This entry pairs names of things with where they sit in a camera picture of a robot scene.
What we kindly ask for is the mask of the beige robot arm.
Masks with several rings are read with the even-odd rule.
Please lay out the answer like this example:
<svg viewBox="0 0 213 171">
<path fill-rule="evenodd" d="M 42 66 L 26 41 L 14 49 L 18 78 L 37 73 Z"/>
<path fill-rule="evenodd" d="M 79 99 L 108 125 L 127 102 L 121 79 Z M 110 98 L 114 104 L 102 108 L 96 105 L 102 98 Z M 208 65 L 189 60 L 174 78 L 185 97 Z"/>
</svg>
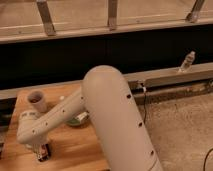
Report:
<svg viewBox="0 0 213 171">
<path fill-rule="evenodd" d="M 19 115 L 17 141 L 40 146 L 59 125 L 87 112 L 111 171 L 163 171 L 129 85 L 108 65 L 90 69 L 74 93 L 46 114 Z"/>
</svg>

